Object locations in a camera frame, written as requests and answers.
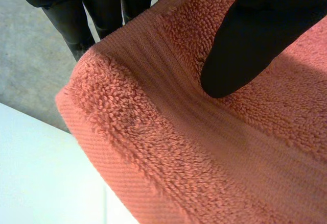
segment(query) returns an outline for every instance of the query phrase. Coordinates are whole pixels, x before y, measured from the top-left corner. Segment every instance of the coral towel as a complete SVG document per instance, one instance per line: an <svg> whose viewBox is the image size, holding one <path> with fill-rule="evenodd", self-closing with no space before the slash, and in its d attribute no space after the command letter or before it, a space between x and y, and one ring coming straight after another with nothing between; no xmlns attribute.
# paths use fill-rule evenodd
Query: coral towel
<svg viewBox="0 0 327 224"><path fill-rule="evenodd" d="M327 18L213 99L200 70L233 1L160 0L82 57L59 111L142 224L327 223Z"/></svg>

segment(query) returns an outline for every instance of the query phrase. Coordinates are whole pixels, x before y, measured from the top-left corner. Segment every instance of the black pants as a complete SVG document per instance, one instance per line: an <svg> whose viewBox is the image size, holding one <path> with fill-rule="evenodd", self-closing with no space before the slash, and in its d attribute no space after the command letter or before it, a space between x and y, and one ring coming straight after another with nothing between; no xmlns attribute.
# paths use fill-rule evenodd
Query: black pants
<svg viewBox="0 0 327 224"><path fill-rule="evenodd" d="M63 36L76 60L95 41L87 24L83 4L102 39L122 26L121 0L26 0L43 11ZM125 22L150 7L151 0L122 0Z"/></svg>

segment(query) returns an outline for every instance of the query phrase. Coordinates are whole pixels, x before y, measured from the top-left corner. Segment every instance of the concrete floor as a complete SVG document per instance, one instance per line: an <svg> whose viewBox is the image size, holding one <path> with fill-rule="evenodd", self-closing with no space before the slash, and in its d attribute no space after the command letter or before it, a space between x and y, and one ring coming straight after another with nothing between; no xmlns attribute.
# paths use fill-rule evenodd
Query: concrete floor
<svg viewBox="0 0 327 224"><path fill-rule="evenodd" d="M43 11L1 0L0 43L0 103L68 131L54 99L76 62Z"/></svg>

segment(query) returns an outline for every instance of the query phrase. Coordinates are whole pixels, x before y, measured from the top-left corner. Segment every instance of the pink terry towel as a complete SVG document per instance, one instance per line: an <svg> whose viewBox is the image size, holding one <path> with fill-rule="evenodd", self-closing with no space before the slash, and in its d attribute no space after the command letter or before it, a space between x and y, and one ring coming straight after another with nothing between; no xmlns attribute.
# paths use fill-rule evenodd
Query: pink terry towel
<svg viewBox="0 0 327 224"><path fill-rule="evenodd" d="M199 74L233 1L160 0L82 57L59 111L140 223L327 223L327 18L213 99Z"/></svg>

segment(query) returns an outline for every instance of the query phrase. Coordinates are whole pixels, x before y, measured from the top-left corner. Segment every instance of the towel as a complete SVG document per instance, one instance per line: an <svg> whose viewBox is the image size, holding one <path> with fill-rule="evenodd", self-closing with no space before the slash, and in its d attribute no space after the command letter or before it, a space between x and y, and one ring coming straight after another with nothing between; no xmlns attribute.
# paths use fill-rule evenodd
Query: towel
<svg viewBox="0 0 327 224"><path fill-rule="evenodd" d="M327 222L327 18L213 99L200 72L233 1L160 0L93 46L56 97L140 223Z"/></svg>

